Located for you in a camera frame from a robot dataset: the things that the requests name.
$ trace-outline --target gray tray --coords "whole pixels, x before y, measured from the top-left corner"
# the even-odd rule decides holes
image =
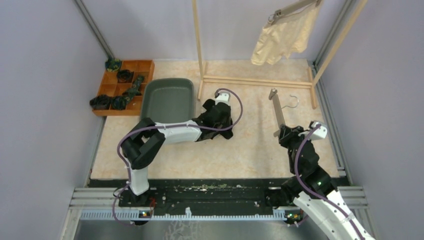
[[[186,78],[162,78],[146,85],[140,118],[173,124],[192,119],[194,113],[195,95],[192,81]]]

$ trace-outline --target wooden clothing rack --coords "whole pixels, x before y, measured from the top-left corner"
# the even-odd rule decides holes
[[[360,0],[356,5],[356,8],[353,10],[349,20],[346,25],[341,30],[339,36],[335,40],[333,46],[331,47],[328,56],[325,58],[315,77],[312,74],[312,69],[308,67],[305,69],[308,74],[309,82],[296,82],[296,81],[284,81],[277,79],[257,79],[257,78],[245,78],[245,77],[234,77],[234,76],[217,76],[217,75],[208,75],[207,62],[202,60],[202,50],[201,50],[201,41],[200,41],[200,28],[199,28],[199,18],[198,18],[198,8],[197,1],[191,0],[193,8],[193,17],[194,17],[194,31],[196,35],[196,46],[197,46],[197,57],[200,71],[200,85],[197,94],[197,100],[200,100],[202,97],[203,85],[205,83],[220,83],[220,84],[241,84],[241,85],[254,85],[254,86],[270,86],[270,87],[281,87],[281,88],[297,88],[297,89],[309,89],[311,105],[313,109],[318,107],[317,94],[315,92],[315,86],[318,83],[318,80],[323,75],[324,71],[328,67],[329,63],[333,59],[346,35],[351,30],[355,21],[357,20],[362,9],[367,4],[368,0]]]

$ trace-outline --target wooden hanger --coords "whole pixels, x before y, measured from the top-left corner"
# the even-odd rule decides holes
[[[274,23],[276,20],[287,16],[289,14],[292,14],[296,11],[298,11],[299,9],[302,9],[310,4],[316,3],[316,7],[318,7],[320,5],[322,0],[300,0],[297,1],[295,3],[292,3],[286,7],[283,7],[281,9],[278,9],[277,11],[274,12],[274,14],[269,15],[268,17],[268,22],[269,23]]]

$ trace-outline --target wooden organizer box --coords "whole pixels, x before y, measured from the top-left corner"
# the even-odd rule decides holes
[[[130,70],[134,72],[132,81],[136,80],[138,76],[144,76],[144,81],[140,86],[139,91],[141,96],[135,96],[130,103],[126,106],[125,110],[115,110],[112,105],[108,110],[94,110],[93,113],[97,116],[139,116],[142,108],[143,96],[147,83],[152,81],[153,71],[155,70],[155,63],[153,60],[125,60],[122,61],[120,70]],[[101,80],[100,87],[98,88],[97,96],[105,94],[110,97],[120,96],[125,90],[129,89],[132,83],[118,83],[116,71],[104,71],[103,79]]]

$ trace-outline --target hanging garment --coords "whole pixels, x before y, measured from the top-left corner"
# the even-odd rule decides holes
[[[312,3],[300,12],[266,24],[254,48],[251,62],[255,65],[263,65],[265,62],[273,65],[282,56],[288,59],[292,53],[303,52],[308,46],[321,5]]]

